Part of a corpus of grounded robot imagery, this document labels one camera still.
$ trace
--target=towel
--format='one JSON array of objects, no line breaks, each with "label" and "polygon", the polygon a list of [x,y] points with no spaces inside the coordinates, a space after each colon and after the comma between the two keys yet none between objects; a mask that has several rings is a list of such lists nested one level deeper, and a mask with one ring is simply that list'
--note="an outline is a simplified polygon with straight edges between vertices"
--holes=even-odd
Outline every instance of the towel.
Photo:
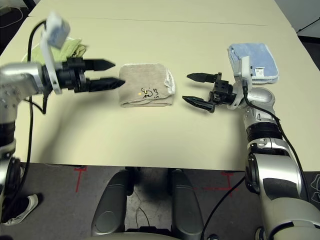
[{"label": "towel", "polygon": [[[86,51],[86,46],[80,44],[81,39],[68,37],[61,49],[51,47],[53,59],[56,62],[64,62],[69,57],[82,57]],[[22,62],[27,61],[27,54],[23,57]],[[31,50],[31,62],[45,64],[40,45],[37,44]]]},{"label": "towel", "polygon": [[164,107],[176,92],[171,72],[162,64],[125,64],[119,71],[125,84],[119,88],[121,107]]},{"label": "towel", "polygon": [[235,64],[237,61],[242,57],[250,56],[253,84],[273,84],[278,81],[279,72],[276,62],[264,43],[231,44],[228,48],[228,53],[234,72],[236,71]]}]

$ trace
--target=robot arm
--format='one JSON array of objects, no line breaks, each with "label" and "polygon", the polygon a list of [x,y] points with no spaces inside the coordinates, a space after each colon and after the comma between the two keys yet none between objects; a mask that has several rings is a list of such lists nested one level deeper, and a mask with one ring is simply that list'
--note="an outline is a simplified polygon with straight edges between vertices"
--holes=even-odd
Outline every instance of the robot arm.
[{"label": "robot arm", "polygon": [[245,167],[246,187],[260,196],[265,238],[269,240],[317,240],[320,236],[320,212],[305,201],[302,173],[288,143],[283,140],[275,114],[275,96],[268,89],[252,87],[249,57],[239,61],[235,84],[221,80],[221,73],[192,73],[188,78],[214,84],[209,100],[183,96],[195,107],[213,113],[217,105],[231,110],[244,109],[248,140]]},{"label": "robot arm", "polygon": [[0,67],[0,219],[6,197],[14,196],[20,185],[20,161],[13,157],[18,105],[25,98],[52,90],[61,94],[62,89],[80,92],[96,92],[120,87],[125,81],[115,77],[90,80],[85,71],[104,71],[115,65],[104,59],[67,58],[65,62],[53,62],[49,46],[61,48],[69,25],[52,13],[46,21],[40,46],[45,65],[36,62],[11,63]]}]

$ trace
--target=black cable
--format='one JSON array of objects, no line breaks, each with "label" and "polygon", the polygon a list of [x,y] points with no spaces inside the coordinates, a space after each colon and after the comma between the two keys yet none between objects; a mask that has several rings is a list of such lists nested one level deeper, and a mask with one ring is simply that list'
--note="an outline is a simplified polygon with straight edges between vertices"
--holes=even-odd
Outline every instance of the black cable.
[{"label": "black cable", "polygon": [[[44,21],[39,22],[33,28],[33,30],[31,31],[31,34],[30,34],[30,37],[29,37],[29,42],[28,42],[28,50],[27,50],[27,61],[28,62],[30,62],[30,60],[31,60],[32,40],[34,38],[36,30],[42,24],[46,27],[46,21],[44,20]],[[6,219],[7,214],[10,213],[10,210],[14,206],[16,200],[18,199],[18,195],[21,192],[21,189],[23,188],[23,186],[25,184],[25,181],[26,181],[26,178],[27,178],[27,174],[28,174],[28,170],[29,170],[30,157],[31,157],[31,146],[32,146],[32,132],[33,132],[33,126],[34,126],[34,109],[33,109],[32,96],[29,97],[27,102],[29,102],[29,109],[30,109],[30,125],[29,125],[28,151],[27,151],[27,156],[26,156],[24,173],[23,173],[23,177],[21,179],[21,182],[20,182],[20,185],[19,185],[18,189],[15,191],[13,197],[11,198],[11,202],[3,210],[2,219]]]},{"label": "black cable", "polygon": [[31,103],[33,106],[35,106],[37,109],[39,109],[39,111],[40,111],[42,114],[44,114],[43,109],[42,109],[38,104],[36,104],[35,102],[30,101],[29,99],[24,99],[23,101],[25,101],[25,102],[27,102],[27,103]]},{"label": "black cable", "polygon": [[147,217],[147,214],[145,213],[145,211],[141,208],[141,207],[138,207],[135,211],[135,223],[136,223],[136,227],[139,228],[139,225],[138,225],[138,210],[141,210],[146,218],[146,221],[148,222],[148,226],[150,227],[150,222],[149,222],[149,219]]},{"label": "black cable", "polygon": [[35,106],[37,109],[39,109],[39,111],[45,115],[47,113],[47,102],[48,102],[48,95],[45,94],[43,96],[43,102],[42,102],[42,108],[35,102],[30,101],[29,99],[24,99],[23,101],[31,103],[33,106]]},{"label": "black cable", "polygon": [[283,136],[284,140],[286,141],[286,143],[289,145],[290,149],[292,150],[293,152],[293,155],[295,157],[295,161],[296,161],[296,164],[298,165],[298,168],[299,168],[299,171],[300,171],[300,174],[301,174],[301,177],[302,177],[302,181],[303,181],[303,184],[304,184],[304,188],[305,188],[305,191],[306,191],[306,200],[308,202],[310,202],[310,198],[309,198],[309,189],[308,189],[308,184],[307,184],[307,180],[306,180],[306,176],[304,174],[304,170],[302,168],[302,165],[301,165],[301,162],[299,160],[299,157],[298,157],[298,154],[294,148],[294,146],[291,144],[291,142],[289,141],[288,137],[286,136],[285,134],[285,131],[283,130],[282,126],[281,126],[281,123],[280,123],[280,118],[278,118],[275,114],[273,114],[272,112],[266,110],[266,109],[263,109],[261,107],[258,107],[254,104],[252,104],[251,102],[249,102],[248,100],[248,86],[244,85],[243,87],[243,98],[244,98],[244,101],[245,103],[251,107],[251,108],[254,108],[254,109],[257,109],[259,111],[262,111],[266,114],[269,114],[271,117],[274,118],[278,128],[279,128],[279,131],[281,133],[281,135]]},{"label": "black cable", "polygon": [[317,20],[313,21],[312,23],[308,24],[307,26],[305,26],[305,27],[303,27],[303,28],[299,29],[299,30],[298,30],[298,31],[296,31],[295,33],[296,33],[296,34],[297,34],[297,33],[300,33],[302,30],[304,30],[304,29],[306,29],[307,27],[311,26],[312,24],[314,24],[314,23],[318,22],[319,20],[320,20],[320,17],[319,17]]},{"label": "black cable", "polygon": [[149,219],[148,219],[148,217],[147,217],[147,214],[145,213],[145,211],[143,211],[143,209],[142,209],[141,207],[139,207],[138,209],[140,209],[141,212],[143,212],[143,214],[144,214],[144,216],[145,216],[145,218],[146,218],[146,221],[148,222],[148,226],[150,227],[150,222],[149,222]]},{"label": "black cable", "polygon": [[245,177],[241,178],[240,181],[237,182],[236,185],[234,185],[229,191],[226,192],[226,194],[220,199],[220,201],[215,205],[214,209],[211,211],[208,219],[206,220],[205,224],[204,224],[204,227],[203,227],[203,230],[202,230],[202,233],[201,233],[201,238],[200,240],[204,240],[205,239],[205,232],[206,232],[206,229],[209,225],[209,222],[213,216],[213,214],[215,213],[215,211],[218,209],[218,207],[221,205],[221,203],[226,199],[226,197],[228,197],[228,195],[230,193],[232,193],[233,190],[235,190],[243,181],[245,180]]}]

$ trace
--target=tag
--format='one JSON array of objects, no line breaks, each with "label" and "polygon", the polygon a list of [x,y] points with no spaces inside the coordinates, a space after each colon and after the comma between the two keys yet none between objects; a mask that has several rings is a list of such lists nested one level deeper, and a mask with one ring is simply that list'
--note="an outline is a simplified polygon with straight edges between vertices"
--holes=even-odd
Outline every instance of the tag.
[{"label": "tag", "polygon": [[256,77],[264,77],[265,76],[265,67],[256,67],[254,69]]},{"label": "tag", "polygon": [[166,78],[164,80],[164,85],[166,85],[168,88],[172,88],[172,78],[168,70],[166,71]]}]

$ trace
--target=beige table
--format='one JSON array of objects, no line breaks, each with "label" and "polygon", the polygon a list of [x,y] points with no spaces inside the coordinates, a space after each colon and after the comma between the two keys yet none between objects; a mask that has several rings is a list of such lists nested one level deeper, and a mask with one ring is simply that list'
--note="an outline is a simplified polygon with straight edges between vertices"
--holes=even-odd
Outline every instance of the beige table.
[{"label": "beige table", "polygon": [[[20,61],[31,29],[29,17],[0,57],[0,65]],[[51,94],[47,115],[36,109],[32,162],[243,170],[247,136],[241,110],[217,107],[214,114],[187,104],[182,95],[207,98],[212,84],[187,74],[222,72],[234,82],[227,54],[232,43],[264,42],[273,53],[280,80],[265,85],[276,97],[275,111],[305,171],[319,171],[320,72],[288,27],[134,20],[68,19],[70,36],[88,45],[85,58],[117,64],[89,77],[117,76],[126,63],[161,63],[176,81],[172,106],[121,108],[117,90]],[[34,99],[41,103],[42,97]],[[29,106],[16,121],[16,153],[26,159]]]},{"label": "beige table", "polygon": [[52,10],[65,18],[291,26],[274,0],[41,0],[29,16]]}]

